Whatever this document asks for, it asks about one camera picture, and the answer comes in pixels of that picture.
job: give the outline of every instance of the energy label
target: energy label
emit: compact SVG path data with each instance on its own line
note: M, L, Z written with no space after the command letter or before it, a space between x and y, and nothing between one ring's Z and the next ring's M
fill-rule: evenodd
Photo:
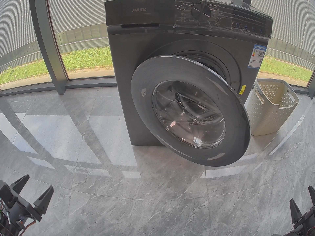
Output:
M267 47L262 45L254 45L254 49L252 51L252 56L250 57L250 62L248 64L248 68L260 68L262 64L262 60L265 56Z

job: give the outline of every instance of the warning sticker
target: warning sticker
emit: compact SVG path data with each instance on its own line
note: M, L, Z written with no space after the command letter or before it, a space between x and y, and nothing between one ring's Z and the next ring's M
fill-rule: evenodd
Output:
M265 56L267 47L263 45L254 45L254 49L252 51L252 56L250 57L250 62L248 64L248 68L260 68L262 64L262 60Z
M246 85L243 85L241 91L239 92L240 95L243 94L243 92L245 91L245 88L246 88Z

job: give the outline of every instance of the control knob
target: control knob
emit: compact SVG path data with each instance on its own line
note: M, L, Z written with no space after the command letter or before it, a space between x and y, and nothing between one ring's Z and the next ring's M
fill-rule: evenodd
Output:
M211 9L204 3L196 4L191 10L192 17L199 22L207 22L211 17Z

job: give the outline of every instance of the white laundry basket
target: white laundry basket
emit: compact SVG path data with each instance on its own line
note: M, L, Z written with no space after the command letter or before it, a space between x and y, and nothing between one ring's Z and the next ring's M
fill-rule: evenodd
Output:
M256 79L247 105L254 136L276 132L293 112L299 98L284 80Z

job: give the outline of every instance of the gray washing machine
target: gray washing machine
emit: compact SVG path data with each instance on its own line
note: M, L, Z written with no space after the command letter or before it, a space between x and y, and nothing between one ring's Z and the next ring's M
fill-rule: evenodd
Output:
M105 12L132 145L207 166L241 158L272 18L239 0L106 0Z

